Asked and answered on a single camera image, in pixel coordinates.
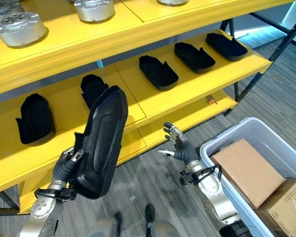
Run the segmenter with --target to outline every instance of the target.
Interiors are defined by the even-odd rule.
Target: metal cylinder
[[[3,0],[0,2],[0,21],[3,19],[3,16],[6,14],[11,14],[15,12],[22,12],[22,8],[19,1],[16,0]]]
[[[0,21],[0,39],[8,46],[27,45],[45,34],[46,27],[37,13],[12,13]]]
[[[76,0],[74,6],[81,21],[104,21],[115,14],[113,0]]]
[[[157,0],[158,3],[166,6],[182,6],[188,2],[188,0]]]

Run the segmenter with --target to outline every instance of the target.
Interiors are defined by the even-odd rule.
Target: yellow shelf
[[[162,127],[165,121],[174,123],[179,129],[184,131],[237,104],[221,90],[213,93],[212,96],[215,98],[217,104],[208,105],[206,98],[202,98],[179,111],[170,113],[138,130],[124,135],[117,164],[121,164],[164,142],[165,132],[162,130]],[[47,188],[51,181],[51,175],[52,169],[41,172],[19,185],[20,214],[30,212],[36,200],[34,191],[37,188]]]
[[[116,15],[102,24],[79,21],[68,0],[26,0],[37,12],[48,36],[25,48],[0,40],[0,94],[33,81],[128,51],[158,40],[252,11],[293,0],[190,0],[165,7],[155,0],[115,0]]]
[[[201,14],[202,21],[212,21],[211,17],[221,12],[221,15],[217,15],[218,19],[215,21],[218,22],[228,19],[227,15],[235,17],[243,15],[244,12],[249,13],[288,3],[288,1],[283,0],[242,0],[241,2],[237,0],[189,0],[185,5],[169,7],[159,4],[156,0],[121,0],[121,2],[144,22],[165,17],[175,17],[185,13],[190,15]]]
[[[129,110],[126,127],[145,117],[113,66],[84,73],[1,103],[0,191],[53,167],[60,153],[74,144],[74,132],[84,131],[89,109],[81,96],[80,83],[82,77],[90,73],[100,76],[109,86],[117,84],[125,92]],[[36,147],[21,143],[15,121],[21,116],[20,107],[25,98],[32,93],[38,93],[48,100],[57,134],[51,141]]]
[[[146,147],[139,132],[134,130],[123,136],[122,149],[119,153],[117,165],[127,161],[134,157],[138,151],[141,151]],[[53,168],[40,172],[35,176],[27,179],[19,184],[19,196],[20,196],[20,213],[29,213],[36,198],[34,191],[38,188],[46,189],[51,182]]]
[[[230,37],[220,30],[213,32]],[[271,65],[270,61],[249,48],[245,58],[238,62],[230,62],[206,43],[206,34],[184,40],[196,48],[203,47],[215,59],[215,66],[204,74],[194,73],[188,68],[174,54],[173,44],[142,54],[156,57],[161,62],[167,61],[178,74],[178,84],[169,91],[160,92],[145,77],[139,68],[141,55],[115,64],[118,73],[146,115],[146,118],[136,121],[132,126],[141,127],[148,124],[156,118],[180,109],[236,81],[257,72],[262,73]]]
[[[212,94],[217,104],[209,105],[206,98],[197,100],[182,109],[163,116],[145,126],[138,128],[138,131],[148,148],[165,141],[163,131],[164,122],[175,124],[181,131],[185,131],[197,124],[206,121],[237,103],[226,95],[222,90]]]

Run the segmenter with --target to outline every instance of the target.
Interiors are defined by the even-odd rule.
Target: black foam insert
[[[211,47],[213,47],[220,55],[232,62],[237,62],[243,59],[248,52],[248,50],[235,38],[232,38],[232,40],[230,40],[221,34],[207,34],[206,42]]]
[[[196,73],[205,73],[213,68],[215,60],[203,48],[197,50],[188,43],[176,43],[175,54]]]
[[[103,82],[102,78],[89,74],[82,79],[81,94],[88,108],[91,109],[94,102],[102,95],[108,85]]]
[[[178,83],[178,75],[167,62],[162,64],[157,58],[145,55],[139,58],[139,67],[158,90],[170,90]]]
[[[39,94],[28,96],[21,106],[21,117],[16,118],[23,144],[41,145],[55,134],[55,126],[48,101]]]

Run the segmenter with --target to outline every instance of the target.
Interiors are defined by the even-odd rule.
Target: metal bracket
[[[20,207],[4,191],[0,192],[0,198],[10,207],[0,208],[0,216],[17,215],[20,212]]]

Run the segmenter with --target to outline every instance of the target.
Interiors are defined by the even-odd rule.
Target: gray carpet floor
[[[264,56],[275,50],[278,41],[258,49]],[[249,79],[239,83],[244,88]],[[232,87],[226,88],[232,95]],[[246,117],[257,117],[267,123],[296,149],[296,47],[289,47],[266,75],[244,98],[234,111],[204,122],[185,134],[194,146],[199,147],[218,132]],[[171,148],[164,143],[159,147]],[[99,218],[123,214],[122,236],[144,237],[144,208],[148,203],[156,207],[157,219],[170,221],[183,237],[219,236],[205,214],[200,200],[191,187],[179,183],[180,161],[156,154],[156,147],[120,165],[109,193],[98,200],[77,197],[65,203],[57,237],[83,237]],[[8,193],[16,196],[16,189]],[[0,217],[0,237],[13,237],[21,230],[27,216]]]

